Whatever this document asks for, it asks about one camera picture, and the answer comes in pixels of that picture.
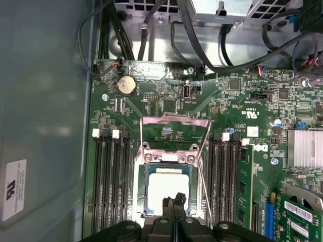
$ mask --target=metal bracket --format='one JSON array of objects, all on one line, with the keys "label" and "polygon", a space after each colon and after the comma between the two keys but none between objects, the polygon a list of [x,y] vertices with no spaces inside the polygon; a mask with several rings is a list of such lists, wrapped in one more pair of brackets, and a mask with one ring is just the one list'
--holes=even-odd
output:
[{"label": "metal bracket", "polygon": [[[163,161],[173,162],[177,164],[189,164],[197,167],[200,171],[200,166],[203,167],[203,159],[199,156],[200,149],[197,144],[192,144],[189,150],[178,150],[176,152],[167,152],[165,150],[150,149],[148,142],[143,142],[143,149],[139,147],[138,153],[134,158],[134,179],[133,179],[133,209],[132,220],[140,222],[140,214],[137,212],[138,204],[138,181],[139,181],[139,166],[146,163],[161,163]],[[203,176],[202,173],[198,174],[197,186],[197,205],[196,215],[202,216],[202,198],[203,198]]]},{"label": "metal bracket", "polygon": [[298,204],[304,205],[306,200],[314,212],[323,214],[323,200],[320,194],[294,186],[284,186],[283,194],[288,198],[295,196]]},{"label": "metal bracket", "polygon": [[[237,24],[247,17],[252,0],[191,0],[192,20],[203,23]],[[221,9],[226,15],[219,15]]]},{"label": "metal bracket", "polygon": [[[145,145],[144,147],[144,142],[143,142],[143,126],[147,124],[159,124],[159,125],[167,125],[170,122],[180,122],[182,125],[187,125],[187,126],[201,126],[206,128],[206,132],[204,133],[203,136],[203,141],[200,149],[196,151],[177,151],[175,153],[167,153],[165,150],[149,150],[148,144]],[[209,215],[209,221],[210,223],[212,222],[212,212],[209,204],[209,199],[207,195],[207,189],[206,189],[206,183],[204,179],[204,174],[203,174],[203,164],[202,164],[202,158],[201,158],[201,153],[203,151],[204,145],[207,142],[209,132],[211,130],[211,121],[207,119],[193,119],[189,116],[185,115],[168,115],[165,114],[161,117],[142,117],[140,119],[140,147],[139,151],[140,153],[137,154],[136,160],[140,160],[141,158],[141,163],[144,163],[144,160],[148,160],[148,162],[153,161],[153,162],[160,162],[164,157],[168,156],[169,161],[177,161],[179,163],[188,163],[189,164],[197,164],[198,170],[199,170],[199,179],[201,180],[203,190],[205,193],[206,197],[206,203],[207,203],[207,210],[208,210],[208,215]],[[135,162],[135,175],[138,172],[137,170],[139,169],[139,163]],[[138,192],[138,184],[135,185],[135,183],[138,182],[136,181],[136,178],[134,178],[134,196],[137,195],[136,193]]]}]

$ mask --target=screw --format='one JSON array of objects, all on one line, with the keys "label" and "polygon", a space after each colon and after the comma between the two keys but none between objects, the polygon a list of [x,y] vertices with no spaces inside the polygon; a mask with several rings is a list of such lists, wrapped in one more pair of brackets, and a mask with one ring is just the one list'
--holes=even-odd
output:
[{"label": "screw", "polygon": [[109,96],[107,94],[102,95],[102,100],[107,101],[109,99]]},{"label": "screw", "polygon": [[187,219],[185,219],[185,222],[187,222],[187,223],[193,223],[193,222],[194,222],[194,220],[193,220],[193,219],[191,219],[191,218],[187,218]]},{"label": "screw", "polygon": [[301,242],[301,239],[298,236],[294,236],[294,242]]},{"label": "screw", "polygon": [[226,223],[221,223],[221,224],[219,225],[219,227],[220,227],[221,229],[228,229],[228,228],[229,228],[229,226],[228,226]]},{"label": "screw", "polygon": [[277,158],[273,158],[273,159],[271,160],[271,164],[272,164],[272,165],[278,165],[278,163],[279,163],[279,160],[278,160]]},{"label": "screw", "polygon": [[284,227],[281,224],[278,224],[278,231],[279,232],[283,232],[284,231]]},{"label": "screw", "polygon": [[194,156],[191,156],[190,155],[190,156],[187,157],[187,162],[188,163],[192,164],[192,163],[194,163],[194,161],[195,161],[195,157]]},{"label": "screw", "polygon": [[187,73],[192,75],[194,73],[194,68],[193,67],[187,68]]},{"label": "screw", "polygon": [[152,155],[151,154],[146,154],[145,155],[145,161],[151,162],[152,161]]},{"label": "screw", "polygon": [[232,26],[234,29],[238,28],[242,21],[236,21],[235,24]]}]

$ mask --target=green circuit board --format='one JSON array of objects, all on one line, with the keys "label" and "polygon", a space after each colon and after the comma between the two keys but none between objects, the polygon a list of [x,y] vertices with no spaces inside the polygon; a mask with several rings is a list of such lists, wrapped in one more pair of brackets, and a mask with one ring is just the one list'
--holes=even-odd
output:
[{"label": "green circuit board", "polygon": [[[95,63],[100,72],[113,62],[98,59]],[[297,178],[295,172],[299,169],[287,167],[286,150],[288,129],[298,128],[300,124],[302,128],[320,128],[323,124],[321,86],[308,87],[306,82],[300,81],[293,84],[270,83],[262,79],[257,71],[250,69],[218,75],[208,74],[207,71],[204,73],[204,70],[201,73],[201,69],[195,68],[194,73],[189,75],[187,68],[188,66],[180,64],[124,61],[120,68],[113,69],[105,77],[93,78],[84,237],[117,221],[131,219],[133,159],[140,146],[140,119],[145,116],[189,115],[194,119],[208,119],[212,122],[208,140],[212,140],[214,134],[222,134],[229,129],[234,130],[241,139],[249,139],[249,144],[254,149],[248,149],[252,160],[250,170],[247,171],[247,180],[251,184],[247,189],[251,189],[250,198],[257,205],[257,213],[254,215],[256,218],[252,219],[250,206],[247,209],[250,215],[246,216],[244,212],[245,218],[241,218],[240,214],[237,215],[237,220],[241,218],[241,225],[250,229],[253,227],[258,233],[265,234],[265,203],[270,200],[271,193],[278,192],[282,185],[306,187],[319,193],[322,191],[322,171],[305,169],[306,178]],[[294,78],[293,72],[287,70],[267,69],[267,73],[284,80]],[[136,90],[132,95],[123,95],[116,87],[116,83],[124,75],[129,75],[136,81]],[[190,88],[190,93],[185,98],[184,85],[189,85]],[[280,127],[274,127],[276,119],[281,121]],[[95,164],[99,149],[109,150],[110,146],[103,144],[98,148],[93,138],[93,130],[111,133],[113,129],[118,129],[126,140],[116,149],[122,151],[120,156],[128,161],[126,164],[119,162],[115,172],[108,167],[105,170],[104,164]],[[167,151],[176,151],[188,149],[191,144],[200,145],[204,132],[202,127],[183,126],[180,123],[147,125],[143,129],[143,138],[151,148],[162,147]],[[206,144],[202,152],[205,164],[208,162],[208,152],[209,146]],[[278,159],[275,165],[272,164],[273,158]],[[104,188],[105,180],[112,182],[107,188],[109,192]],[[112,192],[111,187],[116,186],[117,191]],[[140,190],[145,193],[145,187],[139,187]],[[112,198],[107,194],[110,192],[114,193]],[[113,215],[114,222],[111,220],[112,215],[102,218],[104,209],[112,209],[110,206],[114,203],[111,199],[117,204],[123,204]],[[256,228],[252,226],[252,221],[256,221]]]}]

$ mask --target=white sticker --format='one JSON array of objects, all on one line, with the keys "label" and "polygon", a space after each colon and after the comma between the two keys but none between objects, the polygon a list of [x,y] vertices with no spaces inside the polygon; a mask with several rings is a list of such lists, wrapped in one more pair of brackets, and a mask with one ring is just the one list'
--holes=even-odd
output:
[{"label": "white sticker", "polygon": [[259,127],[247,127],[247,136],[248,137],[258,137],[259,136]]},{"label": "white sticker", "polygon": [[24,209],[27,160],[7,164],[2,221],[6,221]]},{"label": "white sticker", "polygon": [[313,215],[309,212],[306,212],[305,210],[285,201],[285,208],[288,211],[291,211],[292,213],[295,213],[296,215],[300,216],[303,219],[306,219],[307,221],[313,223]]},{"label": "white sticker", "polygon": [[303,228],[303,227],[299,226],[298,224],[294,223],[293,221],[292,221],[292,228],[294,230],[296,230],[297,232],[299,232],[301,235],[308,238],[308,231],[305,228]]}]

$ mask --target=heatsink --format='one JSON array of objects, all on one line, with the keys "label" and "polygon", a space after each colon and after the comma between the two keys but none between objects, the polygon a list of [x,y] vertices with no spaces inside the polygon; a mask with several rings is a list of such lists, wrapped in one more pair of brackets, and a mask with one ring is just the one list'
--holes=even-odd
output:
[{"label": "heatsink", "polygon": [[323,168],[323,130],[289,130],[287,165]]}]

